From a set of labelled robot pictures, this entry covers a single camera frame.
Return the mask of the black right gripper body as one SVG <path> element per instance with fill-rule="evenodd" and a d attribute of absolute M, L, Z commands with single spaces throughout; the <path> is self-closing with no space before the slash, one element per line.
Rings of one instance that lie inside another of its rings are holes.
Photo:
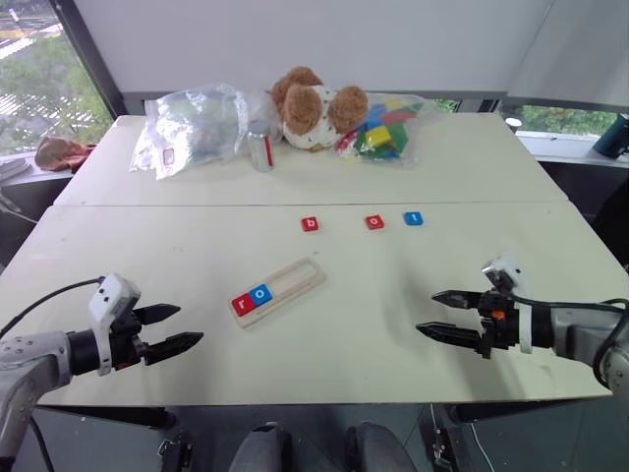
<path fill-rule="evenodd" d="M 519 310 L 515 302 L 488 291 L 481 295 L 477 307 L 482 334 L 475 351 L 489 359 L 493 348 L 507 350 L 519 342 Z"/>

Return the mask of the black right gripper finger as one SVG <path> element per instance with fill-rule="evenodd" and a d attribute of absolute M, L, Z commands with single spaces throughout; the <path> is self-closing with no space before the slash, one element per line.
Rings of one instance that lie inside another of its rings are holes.
<path fill-rule="evenodd" d="M 433 294 L 431 299 L 450 308 L 473 310 L 479 307 L 483 295 L 483 292 L 444 290 Z"/>
<path fill-rule="evenodd" d="M 426 337 L 445 344 L 481 351 L 481 336 L 474 329 L 458 327 L 455 324 L 429 322 L 417 324 L 416 330 Z"/>

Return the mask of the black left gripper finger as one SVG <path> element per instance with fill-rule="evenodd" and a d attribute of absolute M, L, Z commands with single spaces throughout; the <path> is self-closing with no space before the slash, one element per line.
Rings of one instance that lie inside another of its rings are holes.
<path fill-rule="evenodd" d="M 181 308 L 171 304 L 155 304 L 135 309 L 135 317 L 141 325 L 160 323 L 181 311 Z"/>
<path fill-rule="evenodd" d="M 185 331 L 167 337 L 156 344 L 149 345 L 144 352 L 147 366 L 176 357 L 192 349 L 203 338 L 202 332 Z"/>

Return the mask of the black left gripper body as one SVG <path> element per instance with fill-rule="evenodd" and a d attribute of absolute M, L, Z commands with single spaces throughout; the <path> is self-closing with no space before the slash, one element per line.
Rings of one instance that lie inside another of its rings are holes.
<path fill-rule="evenodd" d="M 121 315 L 110 327 L 109 341 L 114 370 L 143 363 L 148 344 L 140 340 L 140 332 L 148 324 L 149 307 L 133 309 Z"/>

